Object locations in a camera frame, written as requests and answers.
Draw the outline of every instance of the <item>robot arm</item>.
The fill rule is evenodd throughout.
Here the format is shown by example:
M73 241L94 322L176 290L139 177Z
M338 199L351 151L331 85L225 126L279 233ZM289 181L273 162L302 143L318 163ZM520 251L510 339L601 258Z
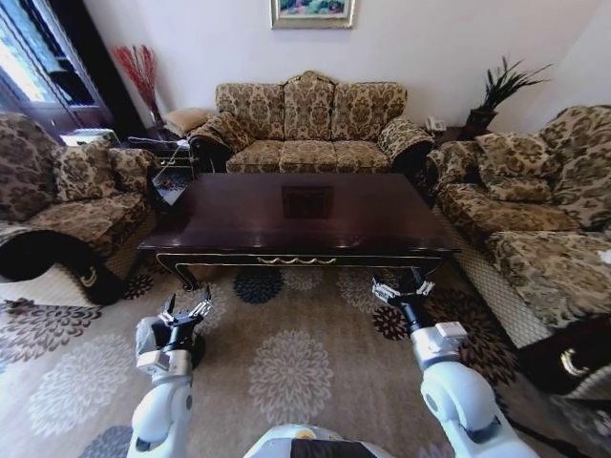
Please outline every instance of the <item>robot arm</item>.
M413 352L423 371L420 392L439 420L457 457L537 457L519 440L498 408L486 379L460 362L458 347L467 338L460 323L437 323L424 308L434 284L421 281L402 295L373 279L373 294L399 308L408 321Z

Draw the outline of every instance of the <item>table leg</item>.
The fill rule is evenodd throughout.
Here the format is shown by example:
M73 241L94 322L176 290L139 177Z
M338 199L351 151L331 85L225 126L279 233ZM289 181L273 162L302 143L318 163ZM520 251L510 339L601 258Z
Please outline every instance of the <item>table leg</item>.
M188 265L180 263L180 258L176 256L164 256L157 254L157 261L169 270L176 278L182 281L182 289L185 291L195 291L200 289L200 284L189 270Z

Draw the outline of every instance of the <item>armchair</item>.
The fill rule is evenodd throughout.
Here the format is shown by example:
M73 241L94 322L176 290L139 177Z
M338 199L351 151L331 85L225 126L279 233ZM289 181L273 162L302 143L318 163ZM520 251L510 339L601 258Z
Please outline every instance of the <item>armchair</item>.
M61 147L21 114L0 114L0 299L109 304L153 229L144 150Z

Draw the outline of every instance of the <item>potted plant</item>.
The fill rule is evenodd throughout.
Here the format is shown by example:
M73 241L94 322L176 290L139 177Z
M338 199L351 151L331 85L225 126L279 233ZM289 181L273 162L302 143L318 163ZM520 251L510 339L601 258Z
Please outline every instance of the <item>potted plant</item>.
M478 135L486 134L488 125L496 116L495 108L499 104L523 87L549 81L549 79L535 79L535 76L549 69L552 64L537 70L519 72L517 67L522 62L519 60L510 66L507 57L503 56L502 67L496 67L494 74L488 70L484 103L471 110L467 124L460 132L459 140L473 140Z
M163 127L159 113L155 87L157 85L157 59L153 50L145 45L115 46L111 49L113 56L124 72L132 80L142 100L148 107L153 123L158 131Z

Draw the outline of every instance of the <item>sofa seat cushion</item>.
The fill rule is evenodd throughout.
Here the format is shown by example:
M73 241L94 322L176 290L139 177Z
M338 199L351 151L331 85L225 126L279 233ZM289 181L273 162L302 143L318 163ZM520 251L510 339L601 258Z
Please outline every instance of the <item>sofa seat cushion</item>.
M349 174L376 174L387 172L389 158L372 141L336 141L337 171Z
M283 173L329 173L337 171L337 155L330 141L287 141L280 155Z
M500 231L576 231L579 225L552 205L504 202L477 184L449 184L438 196L443 213L472 243Z
M137 229L149 211L142 194L127 193L56 203L31 218L28 225L76 237L108 257Z
M283 146L283 141L257 140L227 161L227 172L276 174L280 172L280 152Z
M495 267L552 328L611 313L611 250L604 234L501 232L488 240Z

